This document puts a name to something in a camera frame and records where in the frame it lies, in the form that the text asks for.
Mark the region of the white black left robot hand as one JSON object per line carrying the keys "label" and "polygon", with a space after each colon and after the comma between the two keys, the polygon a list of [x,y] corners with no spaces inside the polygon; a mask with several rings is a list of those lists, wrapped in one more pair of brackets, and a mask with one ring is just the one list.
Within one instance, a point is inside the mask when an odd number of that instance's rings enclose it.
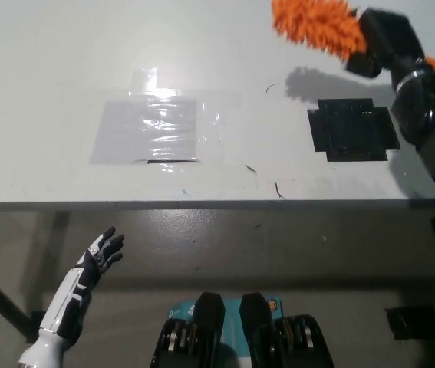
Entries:
{"label": "white black left robot hand", "polygon": [[65,275],[40,324],[40,329],[63,339],[66,347],[77,343],[91,294],[101,276],[122,259],[124,235],[115,227],[99,235]]}

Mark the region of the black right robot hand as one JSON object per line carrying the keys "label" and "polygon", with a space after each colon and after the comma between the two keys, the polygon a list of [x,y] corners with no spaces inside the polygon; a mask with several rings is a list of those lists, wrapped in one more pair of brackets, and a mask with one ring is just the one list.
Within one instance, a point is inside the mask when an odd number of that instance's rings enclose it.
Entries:
{"label": "black right robot hand", "polygon": [[387,70],[398,81],[412,71],[429,67],[407,16],[367,8],[359,18],[359,24],[367,50],[356,51],[349,57],[347,71],[375,78],[382,70]]}

